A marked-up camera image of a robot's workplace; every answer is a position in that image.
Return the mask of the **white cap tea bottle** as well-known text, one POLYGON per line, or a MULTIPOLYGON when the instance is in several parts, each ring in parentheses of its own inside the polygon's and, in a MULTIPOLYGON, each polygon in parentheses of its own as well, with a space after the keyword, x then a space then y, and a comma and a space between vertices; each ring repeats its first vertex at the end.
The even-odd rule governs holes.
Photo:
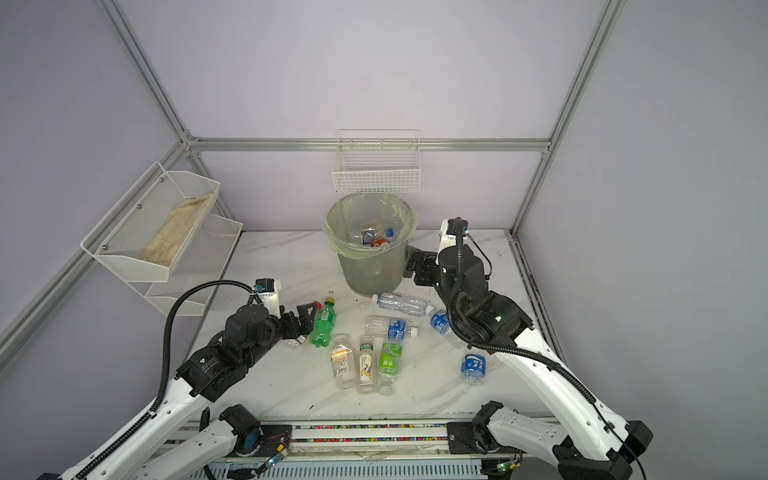
POLYGON ((356 382, 355 352, 348 334, 334 336, 330 361, 336 387, 340 390, 353 388, 356 382))

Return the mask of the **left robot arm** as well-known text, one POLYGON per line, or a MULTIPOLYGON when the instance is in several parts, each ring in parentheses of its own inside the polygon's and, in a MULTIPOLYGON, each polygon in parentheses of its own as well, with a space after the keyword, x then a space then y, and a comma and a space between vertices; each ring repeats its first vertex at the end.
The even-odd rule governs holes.
POLYGON ((164 382, 147 409, 84 460, 61 474, 42 479, 128 479, 150 459, 170 436, 229 388, 279 342, 311 334, 320 304, 311 302, 272 314, 262 304, 240 307, 224 329, 193 353, 164 382))

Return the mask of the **green soda bottle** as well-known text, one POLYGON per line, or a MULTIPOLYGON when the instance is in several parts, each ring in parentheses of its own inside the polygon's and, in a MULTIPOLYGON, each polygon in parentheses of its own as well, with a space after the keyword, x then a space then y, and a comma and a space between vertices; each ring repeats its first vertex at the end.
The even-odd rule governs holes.
POLYGON ((314 327, 310 336, 310 343, 318 348, 327 347, 332 340, 335 326, 335 299, 327 297, 318 308, 314 318, 314 327))

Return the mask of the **lime green label bottle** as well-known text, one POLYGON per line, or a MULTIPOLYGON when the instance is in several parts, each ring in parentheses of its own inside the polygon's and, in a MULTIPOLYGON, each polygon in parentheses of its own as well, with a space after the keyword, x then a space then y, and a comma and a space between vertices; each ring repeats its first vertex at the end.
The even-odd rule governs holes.
POLYGON ((385 342, 380 352, 378 363, 378 393, 389 396, 394 391, 394 383, 398 378, 403 347, 394 341, 385 342))

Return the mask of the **blue label water bottle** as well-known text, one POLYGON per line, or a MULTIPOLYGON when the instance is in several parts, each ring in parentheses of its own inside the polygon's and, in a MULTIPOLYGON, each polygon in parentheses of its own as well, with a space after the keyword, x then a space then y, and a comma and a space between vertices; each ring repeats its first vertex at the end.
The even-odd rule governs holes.
POLYGON ((388 340, 403 341, 416 338, 419 328, 405 319, 381 315, 370 315, 365 322, 367 335, 388 340))

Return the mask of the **small Pepsi label bottle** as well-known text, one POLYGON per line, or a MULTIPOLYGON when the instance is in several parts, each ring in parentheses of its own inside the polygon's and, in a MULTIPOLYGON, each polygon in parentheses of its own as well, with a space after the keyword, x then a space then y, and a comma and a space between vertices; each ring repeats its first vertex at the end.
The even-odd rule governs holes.
POLYGON ((361 244, 370 247, 370 243, 376 238, 386 238, 391 243, 394 240, 394 230, 380 226, 369 225, 361 229, 361 244))

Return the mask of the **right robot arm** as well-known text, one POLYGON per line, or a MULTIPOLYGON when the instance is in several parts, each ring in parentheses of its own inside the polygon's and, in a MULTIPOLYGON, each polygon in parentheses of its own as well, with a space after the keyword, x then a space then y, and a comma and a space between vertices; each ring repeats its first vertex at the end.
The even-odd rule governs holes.
POLYGON ((557 420, 550 424, 490 401, 472 420, 478 451, 515 448, 554 466, 564 479, 628 479, 643 470, 651 430, 615 413, 562 363, 522 308, 490 289, 483 261, 469 246, 410 247, 403 275, 433 288, 459 339, 514 371, 557 420))

